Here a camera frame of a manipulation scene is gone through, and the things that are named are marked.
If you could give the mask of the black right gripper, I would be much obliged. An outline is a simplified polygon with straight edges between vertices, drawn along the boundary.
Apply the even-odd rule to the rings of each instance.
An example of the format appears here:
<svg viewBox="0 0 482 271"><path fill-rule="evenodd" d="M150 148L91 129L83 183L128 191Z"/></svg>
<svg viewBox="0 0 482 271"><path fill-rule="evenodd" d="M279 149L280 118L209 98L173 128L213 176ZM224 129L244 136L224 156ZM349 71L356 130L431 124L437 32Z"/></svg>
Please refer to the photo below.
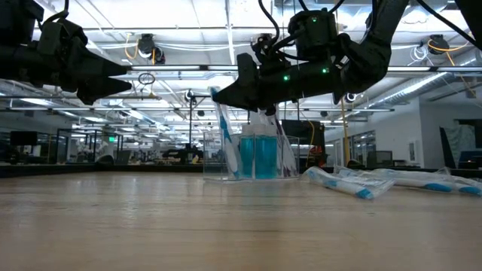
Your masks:
<svg viewBox="0 0 482 271"><path fill-rule="evenodd" d="M289 65L274 62L258 68L247 53L237 56L238 79L213 95L215 102L247 111L276 113L275 103L332 94L341 99L340 70L321 62Z"/></svg>

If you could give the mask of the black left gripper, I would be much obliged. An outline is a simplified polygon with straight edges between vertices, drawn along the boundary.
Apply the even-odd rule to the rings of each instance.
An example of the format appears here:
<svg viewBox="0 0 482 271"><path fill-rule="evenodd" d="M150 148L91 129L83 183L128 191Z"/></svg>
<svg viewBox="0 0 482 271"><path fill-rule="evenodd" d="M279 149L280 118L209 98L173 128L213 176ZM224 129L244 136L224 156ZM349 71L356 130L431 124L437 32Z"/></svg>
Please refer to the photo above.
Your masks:
<svg viewBox="0 0 482 271"><path fill-rule="evenodd" d="M90 52L87 42L79 25L66 19L47 22L37 41L0 45L0 78L77 92L85 105L130 90L131 83L107 78L125 75L127 69Z"/></svg>

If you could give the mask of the blue white toothbrush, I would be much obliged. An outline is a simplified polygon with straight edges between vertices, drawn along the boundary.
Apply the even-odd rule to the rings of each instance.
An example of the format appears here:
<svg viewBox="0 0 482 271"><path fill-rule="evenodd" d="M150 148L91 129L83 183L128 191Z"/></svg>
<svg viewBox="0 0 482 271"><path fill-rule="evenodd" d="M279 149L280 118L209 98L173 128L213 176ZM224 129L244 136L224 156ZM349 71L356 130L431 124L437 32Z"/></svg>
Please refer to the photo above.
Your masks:
<svg viewBox="0 0 482 271"><path fill-rule="evenodd" d="M227 165L229 173L233 176L233 178L240 179L241 175L239 173L238 164L239 151L236 149L230 136L229 117L226 114L227 108L225 105L222 105L221 103L215 101L215 97L220 90L218 87L208 87L208 90L215 105L225 163Z"/></svg>
<svg viewBox="0 0 482 271"><path fill-rule="evenodd" d="M301 179L358 199L368 200L375 199L395 185L393 178L377 177L372 173L344 167L337 168L335 173L328 173L313 166L302 174Z"/></svg>
<svg viewBox="0 0 482 271"><path fill-rule="evenodd" d="M451 175L448 171L421 172L394 169L348 169L340 167L337 174L343 177L375 178L391 180L396 186L431 190L442 193L461 193L482 197L482 182Z"/></svg>

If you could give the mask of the blue mouthwash bottle white cap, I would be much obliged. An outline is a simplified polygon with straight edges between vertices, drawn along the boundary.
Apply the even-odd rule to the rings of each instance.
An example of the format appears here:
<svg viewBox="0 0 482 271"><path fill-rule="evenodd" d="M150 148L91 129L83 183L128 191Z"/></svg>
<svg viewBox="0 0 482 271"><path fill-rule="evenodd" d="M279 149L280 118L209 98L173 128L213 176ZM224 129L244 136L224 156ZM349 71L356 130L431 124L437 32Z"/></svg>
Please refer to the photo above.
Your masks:
<svg viewBox="0 0 482 271"><path fill-rule="evenodd" d="M255 132L255 177L277 177L277 134L274 125L257 124Z"/></svg>
<svg viewBox="0 0 482 271"><path fill-rule="evenodd" d="M244 178L252 178L252 165L254 158L254 132L252 126L247 124L242 127L240 137L240 156L242 160L242 174Z"/></svg>

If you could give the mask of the black thin pole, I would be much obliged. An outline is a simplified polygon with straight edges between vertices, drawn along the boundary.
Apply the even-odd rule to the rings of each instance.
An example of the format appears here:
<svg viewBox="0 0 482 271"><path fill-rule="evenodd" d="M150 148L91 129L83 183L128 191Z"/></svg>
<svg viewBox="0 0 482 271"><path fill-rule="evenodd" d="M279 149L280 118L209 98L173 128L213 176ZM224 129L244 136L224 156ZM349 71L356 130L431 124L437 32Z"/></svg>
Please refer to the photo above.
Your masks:
<svg viewBox="0 0 482 271"><path fill-rule="evenodd" d="M194 96L190 93L190 98L189 98L189 132L188 132L188 149L192 149L192 114L193 114L193 103L194 103Z"/></svg>

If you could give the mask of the ceiling light strip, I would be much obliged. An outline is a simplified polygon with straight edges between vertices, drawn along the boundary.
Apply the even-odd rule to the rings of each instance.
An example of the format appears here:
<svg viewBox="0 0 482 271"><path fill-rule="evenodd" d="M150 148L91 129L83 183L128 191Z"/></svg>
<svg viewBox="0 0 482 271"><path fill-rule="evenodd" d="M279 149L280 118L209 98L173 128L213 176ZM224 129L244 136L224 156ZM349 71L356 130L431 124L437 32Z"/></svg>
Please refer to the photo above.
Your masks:
<svg viewBox="0 0 482 271"><path fill-rule="evenodd" d="M132 65L130 71L150 72L195 72L195 71L216 71L236 72L236 65Z"/></svg>
<svg viewBox="0 0 482 271"><path fill-rule="evenodd" d="M390 66L387 72L482 72L482 66Z"/></svg>

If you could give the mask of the black standing panel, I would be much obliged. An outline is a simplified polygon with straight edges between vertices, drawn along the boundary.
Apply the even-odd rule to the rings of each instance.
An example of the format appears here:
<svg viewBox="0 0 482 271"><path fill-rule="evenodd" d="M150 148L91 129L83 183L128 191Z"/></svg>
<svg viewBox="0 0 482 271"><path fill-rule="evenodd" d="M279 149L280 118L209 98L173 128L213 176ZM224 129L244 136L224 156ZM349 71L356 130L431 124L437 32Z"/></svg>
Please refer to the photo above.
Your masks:
<svg viewBox="0 0 482 271"><path fill-rule="evenodd" d="M300 167L322 167L328 154L325 147L325 126L314 120L282 120L282 128L291 146L300 155Z"/></svg>

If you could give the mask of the black computer monitor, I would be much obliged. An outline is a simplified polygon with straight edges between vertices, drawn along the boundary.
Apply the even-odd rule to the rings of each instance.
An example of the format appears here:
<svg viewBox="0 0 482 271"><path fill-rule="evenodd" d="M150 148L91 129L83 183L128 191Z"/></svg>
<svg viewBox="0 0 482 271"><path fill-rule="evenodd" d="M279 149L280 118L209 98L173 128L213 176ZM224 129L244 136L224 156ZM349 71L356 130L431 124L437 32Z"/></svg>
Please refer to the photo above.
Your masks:
<svg viewBox="0 0 482 271"><path fill-rule="evenodd" d="M38 144L38 133L35 131L11 131L10 145L12 146L35 146Z"/></svg>

